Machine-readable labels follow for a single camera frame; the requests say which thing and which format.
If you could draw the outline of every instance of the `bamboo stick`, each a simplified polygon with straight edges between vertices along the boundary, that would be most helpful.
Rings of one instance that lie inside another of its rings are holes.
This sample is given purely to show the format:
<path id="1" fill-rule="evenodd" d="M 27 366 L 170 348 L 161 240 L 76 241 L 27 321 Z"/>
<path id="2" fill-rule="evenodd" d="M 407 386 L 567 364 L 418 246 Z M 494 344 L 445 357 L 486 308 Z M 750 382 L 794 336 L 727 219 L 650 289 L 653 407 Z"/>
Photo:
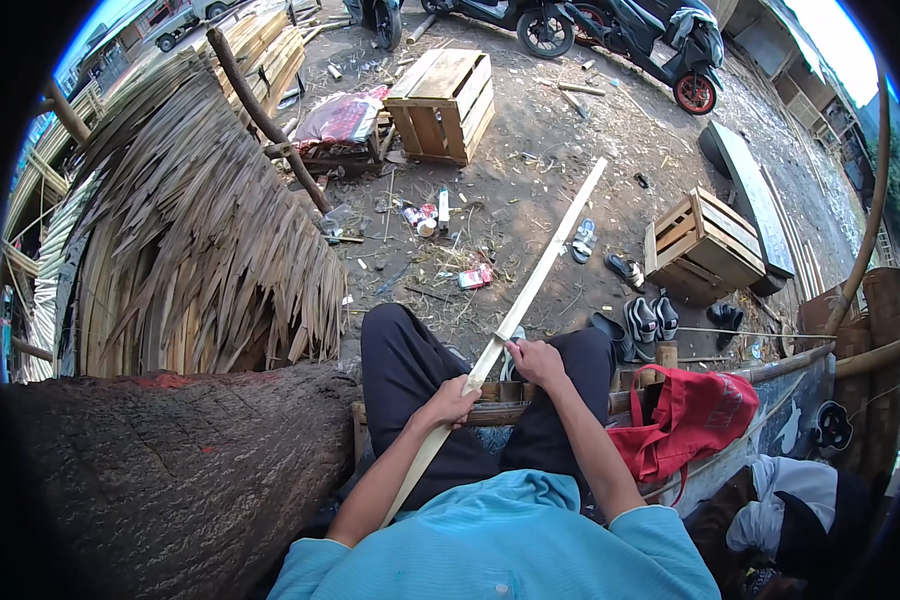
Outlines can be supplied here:
<path id="1" fill-rule="evenodd" d="M 880 220 L 883 218 L 883 206 L 887 200 L 887 171 L 890 168 L 890 100 L 887 93 L 887 75 L 883 71 L 883 62 L 876 61 L 877 83 L 880 96 L 880 138 L 878 141 L 876 184 L 873 186 L 873 204 L 870 206 L 869 215 L 866 217 L 866 232 L 860 243 L 860 251 L 853 262 L 850 277 L 846 279 L 840 294 L 835 297 L 836 306 L 826 320 L 823 333 L 833 335 L 840 327 L 847 310 L 851 307 L 853 297 L 857 295 L 857 288 L 864 279 L 867 265 L 870 264 L 871 255 L 874 253 L 876 234 L 880 231 Z"/>

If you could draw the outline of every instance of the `black sneaker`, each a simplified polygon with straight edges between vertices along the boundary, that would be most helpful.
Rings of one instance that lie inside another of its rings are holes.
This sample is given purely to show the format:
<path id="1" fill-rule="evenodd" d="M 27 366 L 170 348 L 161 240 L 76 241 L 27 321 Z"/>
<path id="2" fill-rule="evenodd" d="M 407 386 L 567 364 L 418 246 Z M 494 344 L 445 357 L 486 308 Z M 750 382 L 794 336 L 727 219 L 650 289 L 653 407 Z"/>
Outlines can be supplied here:
<path id="1" fill-rule="evenodd" d="M 668 342 L 677 335 L 677 325 L 680 322 L 677 311 L 670 304 L 670 298 L 666 295 L 654 300 L 649 309 L 656 317 L 656 339 Z"/>

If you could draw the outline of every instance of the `roof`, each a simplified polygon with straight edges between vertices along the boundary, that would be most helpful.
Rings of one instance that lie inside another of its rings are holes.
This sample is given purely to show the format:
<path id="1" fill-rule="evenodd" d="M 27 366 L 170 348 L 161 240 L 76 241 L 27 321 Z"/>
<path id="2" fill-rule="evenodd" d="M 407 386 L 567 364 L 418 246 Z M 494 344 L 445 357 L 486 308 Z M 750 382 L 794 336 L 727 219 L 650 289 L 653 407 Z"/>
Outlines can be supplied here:
<path id="1" fill-rule="evenodd" d="M 151 6 L 156 4 L 156 0 L 143 0 L 140 4 L 133 6 L 127 13 L 120 18 L 119 21 L 113 24 L 113 27 L 108 30 L 106 35 L 103 38 L 96 42 L 96 46 L 91 48 L 86 54 L 83 55 L 83 60 L 80 61 L 80 67 L 83 69 L 84 64 L 93 58 L 97 51 L 106 46 L 111 40 L 116 38 L 121 31 L 125 30 L 130 26 L 133 21 L 135 21 L 138 17 L 144 14 L 144 11 Z"/>

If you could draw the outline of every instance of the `bamboo scrap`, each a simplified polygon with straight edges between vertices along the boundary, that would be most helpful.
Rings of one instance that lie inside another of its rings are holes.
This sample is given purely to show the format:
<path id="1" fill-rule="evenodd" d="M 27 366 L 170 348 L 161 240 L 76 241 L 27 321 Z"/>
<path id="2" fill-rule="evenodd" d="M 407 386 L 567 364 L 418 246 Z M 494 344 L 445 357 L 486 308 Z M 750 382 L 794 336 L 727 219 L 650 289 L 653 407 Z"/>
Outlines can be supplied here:
<path id="1" fill-rule="evenodd" d="M 145 73 L 84 152 L 74 185 L 95 170 L 101 184 L 72 234 L 90 234 L 75 288 L 79 375 L 337 355 L 346 270 L 207 63 L 184 49 Z"/>

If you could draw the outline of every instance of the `bamboo pole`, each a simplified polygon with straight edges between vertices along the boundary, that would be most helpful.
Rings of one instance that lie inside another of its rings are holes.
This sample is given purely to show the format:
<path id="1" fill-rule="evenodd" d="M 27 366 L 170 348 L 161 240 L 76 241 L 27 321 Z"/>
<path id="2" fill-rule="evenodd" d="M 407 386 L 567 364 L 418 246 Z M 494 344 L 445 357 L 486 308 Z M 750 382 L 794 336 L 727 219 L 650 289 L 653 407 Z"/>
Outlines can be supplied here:
<path id="1" fill-rule="evenodd" d="M 47 86 L 43 89 L 43 95 L 48 100 L 52 100 L 53 113 L 56 118 L 60 119 L 60 123 L 70 133 L 76 143 L 83 146 L 87 138 L 90 138 L 90 127 L 86 126 L 84 120 L 74 112 L 74 108 L 67 102 L 67 97 L 63 95 L 63 91 L 57 82 L 50 78 Z"/>
<path id="2" fill-rule="evenodd" d="M 303 160 L 300 158 L 297 148 L 294 148 L 293 144 L 290 143 L 287 134 L 267 116 L 263 105 L 253 95 L 250 86 L 247 84 L 247 79 L 237 66 L 237 59 L 233 56 L 233 51 L 230 50 L 227 38 L 224 37 L 224 34 L 219 29 L 213 27 L 207 30 L 207 42 L 210 42 L 210 45 L 216 52 L 219 66 L 223 69 L 223 73 L 226 74 L 226 78 L 237 93 L 237 97 L 240 98 L 240 102 L 246 109 L 247 114 L 250 115 L 256 126 L 260 128 L 260 131 L 264 133 L 264 136 L 278 144 L 286 144 L 283 158 L 289 162 L 289 168 L 293 170 L 297 180 L 310 194 L 310 198 L 313 200 L 316 208 L 323 214 L 330 212 L 331 207 L 326 198 L 324 198 L 324 191 L 317 186 L 317 182 L 314 181 L 307 168 L 303 166 Z"/>
<path id="3" fill-rule="evenodd" d="M 857 288 L 864 279 L 867 265 L 870 264 L 871 255 L 874 253 L 876 234 L 880 231 L 880 220 L 883 217 L 883 206 L 887 200 L 887 170 L 890 168 L 890 101 L 887 94 L 887 75 L 883 71 L 883 63 L 876 61 L 877 83 L 880 96 L 880 138 L 878 141 L 876 184 L 873 187 L 873 204 L 870 206 L 869 215 L 866 217 L 866 232 L 860 243 L 860 252 L 853 263 L 850 277 L 846 284 L 834 298 L 836 306 L 830 313 L 823 328 L 825 335 L 833 335 L 840 327 L 847 310 L 851 307 L 851 301 L 857 294 Z"/>

